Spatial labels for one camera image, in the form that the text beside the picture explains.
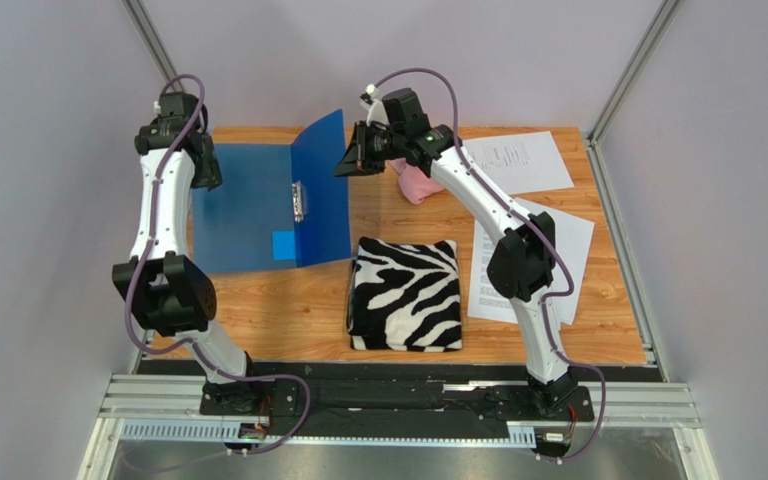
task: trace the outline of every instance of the pink object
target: pink object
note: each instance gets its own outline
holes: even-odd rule
[[[390,160],[390,166],[399,172],[402,194],[414,205],[419,205],[429,195],[443,190],[443,185],[426,177],[419,168],[408,165],[404,158]]]

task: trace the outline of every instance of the folded cloth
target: folded cloth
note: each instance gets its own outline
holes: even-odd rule
[[[419,205],[429,195],[443,190],[443,185],[426,177],[418,167],[408,165],[404,158],[390,160],[390,166],[399,172],[399,188],[414,205]]]
[[[405,245],[361,238],[346,326],[355,350],[460,350],[455,242]]]

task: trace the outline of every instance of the wooden table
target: wooden table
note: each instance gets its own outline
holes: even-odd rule
[[[595,223],[579,306],[573,325],[561,332],[574,360],[602,364],[645,362],[606,218],[579,130],[575,128],[463,127],[464,139],[549,130],[564,158],[574,187],[518,195]],[[215,143],[289,144],[298,128],[217,128]],[[449,192],[419,206],[401,195],[392,169],[349,181],[352,239],[378,237],[389,242],[458,244],[464,349],[448,353],[389,350],[355,351],[345,329],[349,260],[272,272],[211,275],[218,315],[237,345],[254,359],[307,361],[383,361],[520,363],[525,352],[516,325],[467,317],[473,217]],[[168,345],[157,338],[157,346]],[[173,355],[185,356],[183,349]]]

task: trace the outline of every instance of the white paper sheet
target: white paper sheet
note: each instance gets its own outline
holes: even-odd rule
[[[464,146],[509,195],[573,186],[550,132],[476,138],[465,140]]]
[[[573,276],[575,289],[573,295],[569,297],[553,298],[552,306],[557,320],[568,325],[572,324],[576,315],[576,306],[579,303],[588,250],[591,248],[594,222],[521,198],[516,199],[516,201],[535,215],[546,211],[555,220],[556,250]],[[470,294],[467,299],[467,315],[517,323],[514,310],[511,309],[511,303],[496,293],[487,277],[487,266],[491,255],[493,255],[493,249],[494,245],[490,238],[476,221],[473,232],[473,259],[470,264]],[[566,289],[564,274],[558,265],[553,269],[551,288],[556,291]],[[538,311],[538,299],[533,296],[528,308]]]

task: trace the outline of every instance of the gray floor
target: gray floor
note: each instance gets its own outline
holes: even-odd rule
[[[578,432],[584,441],[590,433]],[[121,446],[133,465],[159,468],[220,451],[217,444],[142,442]],[[221,457],[162,475],[118,464],[111,478],[162,479],[683,479],[671,429],[605,429],[588,455],[561,467],[531,452],[490,448],[281,447],[261,457]]]

